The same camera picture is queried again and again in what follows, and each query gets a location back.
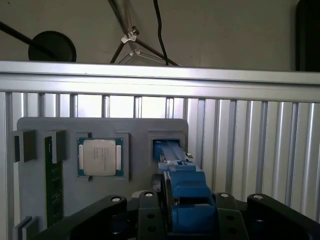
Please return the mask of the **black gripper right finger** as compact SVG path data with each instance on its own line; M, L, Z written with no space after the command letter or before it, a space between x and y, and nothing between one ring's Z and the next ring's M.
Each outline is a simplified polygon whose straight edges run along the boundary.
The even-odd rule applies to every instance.
M262 193L237 200L215 193L218 240L318 240L320 224Z

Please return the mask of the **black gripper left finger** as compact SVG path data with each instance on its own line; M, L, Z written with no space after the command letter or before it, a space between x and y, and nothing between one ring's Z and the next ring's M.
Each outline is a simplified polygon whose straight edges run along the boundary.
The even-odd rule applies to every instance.
M108 195L34 236L35 240L165 240L156 192L127 200Z

